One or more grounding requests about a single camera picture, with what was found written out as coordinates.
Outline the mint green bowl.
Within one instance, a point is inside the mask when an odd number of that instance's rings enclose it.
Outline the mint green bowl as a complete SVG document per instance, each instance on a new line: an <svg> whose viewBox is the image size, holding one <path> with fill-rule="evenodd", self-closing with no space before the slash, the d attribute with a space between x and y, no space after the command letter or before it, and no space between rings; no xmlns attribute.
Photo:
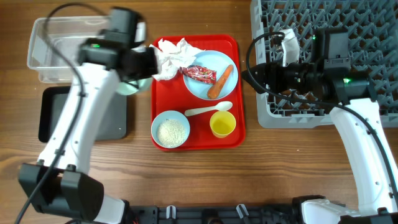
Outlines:
<svg viewBox="0 0 398 224"><path fill-rule="evenodd" d="M147 91L152 85L153 78L120 82L116 93L124 96Z"/></svg>

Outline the white tissue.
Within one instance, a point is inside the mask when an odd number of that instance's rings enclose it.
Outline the white tissue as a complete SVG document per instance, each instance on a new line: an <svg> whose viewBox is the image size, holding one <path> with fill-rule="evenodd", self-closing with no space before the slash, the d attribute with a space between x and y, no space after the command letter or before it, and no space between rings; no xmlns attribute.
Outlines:
<svg viewBox="0 0 398 224"><path fill-rule="evenodd" d="M196 54L203 52L189 44L185 38L177 44L160 39L157 47L150 47L154 49L157 59L158 73L152 76L156 81L173 79L180 67L190 66L196 60Z"/></svg>

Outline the red snack wrapper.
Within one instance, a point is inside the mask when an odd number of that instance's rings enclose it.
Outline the red snack wrapper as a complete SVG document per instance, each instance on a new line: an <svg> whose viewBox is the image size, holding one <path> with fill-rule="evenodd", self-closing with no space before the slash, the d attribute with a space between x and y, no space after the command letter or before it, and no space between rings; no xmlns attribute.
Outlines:
<svg viewBox="0 0 398 224"><path fill-rule="evenodd" d="M216 83L216 71L210 70L199 65L191 65L189 67L180 67L179 72L188 78L196 81L214 85Z"/></svg>

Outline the orange carrot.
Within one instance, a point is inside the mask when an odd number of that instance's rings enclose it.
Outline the orange carrot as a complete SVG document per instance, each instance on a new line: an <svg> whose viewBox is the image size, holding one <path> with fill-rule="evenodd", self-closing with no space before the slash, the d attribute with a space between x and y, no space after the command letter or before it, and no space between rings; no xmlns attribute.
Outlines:
<svg viewBox="0 0 398 224"><path fill-rule="evenodd" d="M222 76L216 81L216 83L208 90L207 97L211 100L215 100L219 95L224 87L224 84L228 80L231 72L233 71L233 65L228 65L223 72Z"/></svg>

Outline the light blue bowl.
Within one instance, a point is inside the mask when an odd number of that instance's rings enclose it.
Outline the light blue bowl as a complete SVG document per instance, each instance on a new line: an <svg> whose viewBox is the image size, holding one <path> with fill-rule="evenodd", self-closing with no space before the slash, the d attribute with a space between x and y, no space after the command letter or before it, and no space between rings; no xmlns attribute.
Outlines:
<svg viewBox="0 0 398 224"><path fill-rule="evenodd" d="M188 119L186 118L186 116L184 116L182 113L180 113L178 111L169 110L169 111L164 111L164 112L160 113L159 115L157 115L152 122L151 135L152 135L152 138L155 141L155 143L157 143L159 146L163 147L157 138L157 129L159 127L159 124L161 122L165 121L166 119L176 119L176 120L179 120L183 124L183 126L185 127L185 130L186 130L186 135L185 135L185 141L186 141L190 135L190 124L188 122Z"/></svg>

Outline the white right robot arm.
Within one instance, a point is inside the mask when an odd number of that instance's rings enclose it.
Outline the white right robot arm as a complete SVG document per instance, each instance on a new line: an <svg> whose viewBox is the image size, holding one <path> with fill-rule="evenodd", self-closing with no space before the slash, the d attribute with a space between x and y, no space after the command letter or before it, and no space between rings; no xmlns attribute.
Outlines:
<svg viewBox="0 0 398 224"><path fill-rule="evenodd" d="M258 93L283 98L289 88L312 92L315 104L330 109L343 141L358 193L350 210L320 195L293 199L290 223L396 223L397 165L388 145L373 83L365 71L351 70L349 35L344 28L317 29L312 59L283 59L247 66L242 77Z"/></svg>

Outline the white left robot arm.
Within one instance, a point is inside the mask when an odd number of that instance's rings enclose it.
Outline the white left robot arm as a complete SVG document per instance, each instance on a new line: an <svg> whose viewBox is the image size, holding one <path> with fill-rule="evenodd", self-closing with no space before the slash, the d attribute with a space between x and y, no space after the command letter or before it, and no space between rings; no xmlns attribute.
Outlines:
<svg viewBox="0 0 398 224"><path fill-rule="evenodd" d="M144 45L146 27L136 11L115 7L109 27L84 41L68 98L45 149L35 164L23 164L19 183L27 206L37 212L87 223L134 223L126 200L105 194L88 175L98 128L119 85L147 89L158 72L154 49Z"/></svg>

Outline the grey dishwasher rack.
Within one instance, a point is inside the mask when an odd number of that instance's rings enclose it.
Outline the grey dishwasher rack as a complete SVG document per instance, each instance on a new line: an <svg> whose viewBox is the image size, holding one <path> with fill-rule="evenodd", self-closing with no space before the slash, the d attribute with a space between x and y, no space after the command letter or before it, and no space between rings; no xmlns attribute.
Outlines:
<svg viewBox="0 0 398 224"><path fill-rule="evenodd" d="M384 128L397 128L397 1L251 1L251 29L257 36L293 29L299 62L311 59L315 29L343 27L349 35L354 71L367 71L374 83ZM282 50L270 40L256 43L256 62L282 62ZM257 118L263 128L314 128L331 124L316 105L290 103L256 94Z"/></svg>

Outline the white plastic spoon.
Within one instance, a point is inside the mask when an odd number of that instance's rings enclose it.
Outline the white plastic spoon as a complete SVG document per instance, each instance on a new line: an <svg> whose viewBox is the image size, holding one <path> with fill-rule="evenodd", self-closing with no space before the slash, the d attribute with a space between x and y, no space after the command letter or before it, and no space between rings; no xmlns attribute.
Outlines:
<svg viewBox="0 0 398 224"><path fill-rule="evenodd" d="M184 115L186 117L189 117L189 116L195 116L195 115L206 113L208 111L213 111L213 110L228 111L232 107L233 107L233 103L232 102L230 102L230 101L222 101L222 102L219 102L215 106L209 106L209 107L195 108L195 109L186 110L184 112Z"/></svg>

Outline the light blue plate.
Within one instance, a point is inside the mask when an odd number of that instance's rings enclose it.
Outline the light blue plate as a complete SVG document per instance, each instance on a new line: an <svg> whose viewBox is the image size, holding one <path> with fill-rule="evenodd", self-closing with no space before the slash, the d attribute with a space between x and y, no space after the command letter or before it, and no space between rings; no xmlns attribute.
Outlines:
<svg viewBox="0 0 398 224"><path fill-rule="evenodd" d="M220 100L230 95L236 88L239 79L238 69L233 60L226 54L215 50L205 50L196 54L195 57L196 59L193 61L190 67L198 65L213 70L216 72L216 80L222 76L229 65L233 66L232 72L230 73L226 83L216 99ZM203 100L210 100L207 97L207 92L211 87L210 84L199 82L186 76L183 76L183 80L189 92L194 96Z"/></svg>

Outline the clear plastic bin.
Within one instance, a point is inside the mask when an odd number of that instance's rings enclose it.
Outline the clear plastic bin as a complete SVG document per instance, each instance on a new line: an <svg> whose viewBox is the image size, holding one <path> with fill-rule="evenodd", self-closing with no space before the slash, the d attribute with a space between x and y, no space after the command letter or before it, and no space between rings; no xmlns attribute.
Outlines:
<svg viewBox="0 0 398 224"><path fill-rule="evenodd" d="M27 54L27 66L39 74L42 83L69 83L73 72L47 45L43 36L45 18L33 25ZM48 37L66 58L75 63L78 47L88 38L96 38L109 21L101 16L53 17L48 23Z"/></svg>

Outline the yellow cup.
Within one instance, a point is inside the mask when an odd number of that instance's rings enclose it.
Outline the yellow cup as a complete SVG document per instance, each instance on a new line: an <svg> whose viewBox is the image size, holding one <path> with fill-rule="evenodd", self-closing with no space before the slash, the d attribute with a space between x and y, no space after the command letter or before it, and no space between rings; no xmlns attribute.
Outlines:
<svg viewBox="0 0 398 224"><path fill-rule="evenodd" d="M225 138L236 128L236 118L229 111L217 111L210 118L211 132L217 138Z"/></svg>

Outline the black tray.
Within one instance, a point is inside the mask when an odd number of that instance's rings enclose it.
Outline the black tray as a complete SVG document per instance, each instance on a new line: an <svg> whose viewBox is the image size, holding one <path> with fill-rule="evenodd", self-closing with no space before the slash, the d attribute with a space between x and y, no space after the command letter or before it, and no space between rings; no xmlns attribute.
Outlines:
<svg viewBox="0 0 398 224"><path fill-rule="evenodd" d="M40 111L38 139L47 143L55 130L66 103L69 86L54 86L44 90ZM99 126L97 141L118 140L126 136L127 96L114 94Z"/></svg>

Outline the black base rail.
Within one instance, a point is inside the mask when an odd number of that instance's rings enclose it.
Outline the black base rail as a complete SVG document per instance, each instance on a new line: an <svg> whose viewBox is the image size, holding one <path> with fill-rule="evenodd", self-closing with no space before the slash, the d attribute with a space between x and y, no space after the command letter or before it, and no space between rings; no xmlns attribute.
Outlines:
<svg viewBox="0 0 398 224"><path fill-rule="evenodd" d="M252 207L131 207L131 223L140 224L290 224L300 223L294 208L287 204Z"/></svg>

